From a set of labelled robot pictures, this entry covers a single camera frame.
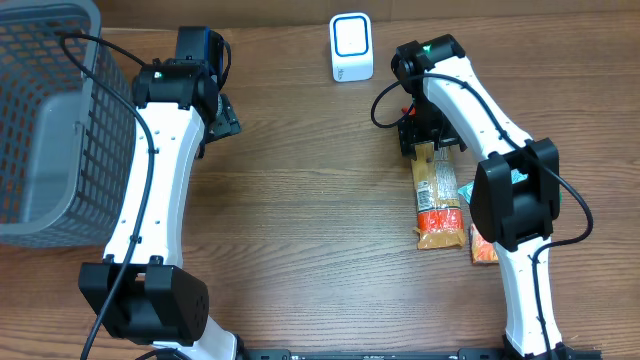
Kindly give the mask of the teal snack packet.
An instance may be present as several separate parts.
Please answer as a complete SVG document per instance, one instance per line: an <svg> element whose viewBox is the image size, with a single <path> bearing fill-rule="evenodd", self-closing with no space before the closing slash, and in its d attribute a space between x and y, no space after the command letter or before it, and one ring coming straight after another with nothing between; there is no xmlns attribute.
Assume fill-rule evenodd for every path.
<svg viewBox="0 0 640 360"><path fill-rule="evenodd" d="M521 173L519 170L514 169L511 171L511 183L513 185L522 182L528 178L527 174ZM472 193L474 189L474 181L460 187L458 193L466 200L468 204L471 204Z"/></svg>

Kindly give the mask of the long orange noodle package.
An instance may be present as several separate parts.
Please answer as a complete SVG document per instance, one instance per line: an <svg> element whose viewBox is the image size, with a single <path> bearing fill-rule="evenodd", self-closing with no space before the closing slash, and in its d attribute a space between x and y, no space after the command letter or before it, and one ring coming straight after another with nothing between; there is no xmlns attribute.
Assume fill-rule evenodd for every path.
<svg viewBox="0 0 640 360"><path fill-rule="evenodd" d="M462 247L466 243L453 155L432 141L409 146L416 198L417 248L433 250Z"/></svg>

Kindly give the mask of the small orange box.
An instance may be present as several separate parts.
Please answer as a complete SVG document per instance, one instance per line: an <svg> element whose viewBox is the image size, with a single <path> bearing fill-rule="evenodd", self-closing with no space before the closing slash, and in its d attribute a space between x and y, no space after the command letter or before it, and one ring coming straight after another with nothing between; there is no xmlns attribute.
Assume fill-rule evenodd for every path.
<svg viewBox="0 0 640 360"><path fill-rule="evenodd" d="M497 264L499 262L493 245L482 237L474 223L470 225L469 235L471 241L471 259L474 265Z"/></svg>

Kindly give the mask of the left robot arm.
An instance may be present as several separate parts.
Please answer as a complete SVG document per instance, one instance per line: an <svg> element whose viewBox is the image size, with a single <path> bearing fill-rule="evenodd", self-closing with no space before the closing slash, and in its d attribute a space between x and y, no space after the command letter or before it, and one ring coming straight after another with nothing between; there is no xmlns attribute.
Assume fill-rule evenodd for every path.
<svg viewBox="0 0 640 360"><path fill-rule="evenodd" d="M147 358L245 359L236 334L209 314L206 284L183 268L182 225L189 179L207 144L241 126L222 89L231 47L207 26L183 26L175 55L140 64L125 99L104 90L136 121L136 144L117 224L101 262L82 265L78 285L94 310L81 356L105 328L149 345Z"/></svg>

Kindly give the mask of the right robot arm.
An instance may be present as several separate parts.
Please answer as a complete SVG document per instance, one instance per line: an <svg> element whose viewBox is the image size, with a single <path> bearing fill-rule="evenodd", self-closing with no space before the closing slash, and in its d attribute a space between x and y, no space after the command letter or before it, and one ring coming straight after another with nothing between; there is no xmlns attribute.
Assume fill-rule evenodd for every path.
<svg viewBox="0 0 640 360"><path fill-rule="evenodd" d="M499 108L450 34L397 48L391 69L413 103L394 127L410 157L419 245L451 247L465 238L449 147L477 162L473 227L492 244L507 309L505 359L571 359L554 320L549 279L553 221L560 211L559 154L535 141Z"/></svg>

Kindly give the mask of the white barcode scanner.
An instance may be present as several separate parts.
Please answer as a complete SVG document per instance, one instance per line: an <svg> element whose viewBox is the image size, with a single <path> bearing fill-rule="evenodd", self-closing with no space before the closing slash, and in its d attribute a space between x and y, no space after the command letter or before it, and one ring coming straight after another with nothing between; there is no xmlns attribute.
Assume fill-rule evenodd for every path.
<svg viewBox="0 0 640 360"><path fill-rule="evenodd" d="M342 13L329 22L333 79L336 82L368 80L374 73L372 26L363 12Z"/></svg>

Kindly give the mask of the grey plastic mesh basket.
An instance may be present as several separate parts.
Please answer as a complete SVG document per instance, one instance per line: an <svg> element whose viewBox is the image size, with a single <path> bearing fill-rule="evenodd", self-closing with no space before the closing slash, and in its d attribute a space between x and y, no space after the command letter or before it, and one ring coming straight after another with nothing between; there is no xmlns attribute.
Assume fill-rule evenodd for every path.
<svg viewBox="0 0 640 360"><path fill-rule="evenodd" d="M1 241L22 247L106 243L135 146L129 97L91 1L1 4Z"/></svg>

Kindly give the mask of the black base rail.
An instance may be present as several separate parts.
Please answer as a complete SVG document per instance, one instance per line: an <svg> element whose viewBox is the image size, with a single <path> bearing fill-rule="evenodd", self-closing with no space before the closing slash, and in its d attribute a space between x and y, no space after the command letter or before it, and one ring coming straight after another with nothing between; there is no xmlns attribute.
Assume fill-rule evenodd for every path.
<svg viewBox="0 0 640 360"><path fill-rule="evenodd" d="M461 348L452 352L291 352L287 349L249 350L250 360L500 360L515 359L503 349Z"/></svg>

